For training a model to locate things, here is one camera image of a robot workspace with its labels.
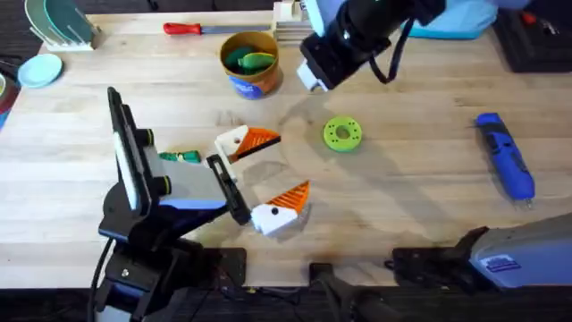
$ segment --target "wooden tabletop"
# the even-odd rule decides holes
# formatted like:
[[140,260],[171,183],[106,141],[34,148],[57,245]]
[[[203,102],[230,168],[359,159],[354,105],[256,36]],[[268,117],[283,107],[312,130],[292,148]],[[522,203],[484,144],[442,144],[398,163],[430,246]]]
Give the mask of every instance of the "wooden tabletop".
[[[24,89],[0,132],[0,288],[88,286],[103,245],[103,197],[117,180],[108,86],[139,127],[155,131],[160,151],[206,155],[216,135],[242,124],[282,134],[235,169],[251,203],[309,179],[306,224],[270,239],[223,216],[189,234],[206,246],[246,248],[251,285],[304,284],[312,261],[335,263],[352,283],[393,284],[382,263],[396,246],[451,245],[481,225],[572,210],[572,78],[509,72],[491,32],[476,41],[411,39],[391,85],[364,67],[329,93],[307,92],[295,73],[299,50],[281,48],[281,87],[248,101],[217,59],[228,35],[168,37],[162,24],[270,23],[271,12],[90,19],[106,34],[103,45],[58,54],[61,78]],[[499,188],[471,128],[483,112],[500,113],[515,137],[536,182],[532,210]],[[365,133],[352,153],[321,139],[340,114]]]

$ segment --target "red screwdriver handle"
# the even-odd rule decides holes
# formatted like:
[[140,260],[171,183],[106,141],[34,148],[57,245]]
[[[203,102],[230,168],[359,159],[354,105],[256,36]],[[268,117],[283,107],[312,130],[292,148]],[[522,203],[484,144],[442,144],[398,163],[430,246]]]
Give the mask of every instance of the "red screwdriver handle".
[[167,35],[200,35],[202,34],[200,30],[200,23],[184,24],[184,23],[173,23],[167,22],[163,25],[164,33]]

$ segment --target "blue rotary tool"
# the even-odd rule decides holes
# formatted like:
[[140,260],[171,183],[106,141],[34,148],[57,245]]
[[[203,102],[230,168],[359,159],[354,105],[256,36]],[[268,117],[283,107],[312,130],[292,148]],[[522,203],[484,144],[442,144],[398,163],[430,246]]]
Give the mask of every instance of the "blue rotary tool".
[[475,125],[483,134],[504,190],[513,200],[524,200],[530,208],[534,179],[501,117],[496,113],[480,114]]

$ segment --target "blue label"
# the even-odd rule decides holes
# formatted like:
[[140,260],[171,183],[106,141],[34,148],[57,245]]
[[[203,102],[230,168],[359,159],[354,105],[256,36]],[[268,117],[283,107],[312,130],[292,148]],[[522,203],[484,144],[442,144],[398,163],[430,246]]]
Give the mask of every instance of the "blue label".
[[520,265],[509,255],[497,255],[481,259],[481,264],[491,273],[519,269]]
[[253,85],[247,81],[238,79],[233,76],[229,76],[229,79],[231,79],[232,85],[234,85],[236,91],[245,98],[257,99],[261,98],[265,94],[258,86]]

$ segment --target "green ring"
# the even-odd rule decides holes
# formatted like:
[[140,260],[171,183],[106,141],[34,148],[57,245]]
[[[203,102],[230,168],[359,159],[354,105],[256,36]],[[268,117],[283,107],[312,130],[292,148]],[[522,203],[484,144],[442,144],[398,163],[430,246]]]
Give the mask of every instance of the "green ring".
[[[340,127],[348,132],[349,137],[342,139],[338,136]],[[323,136],[325,144],[332,150],[350,152],[361,143],[362,131],[359,123],[351,117],[336,116],[325,124]]]

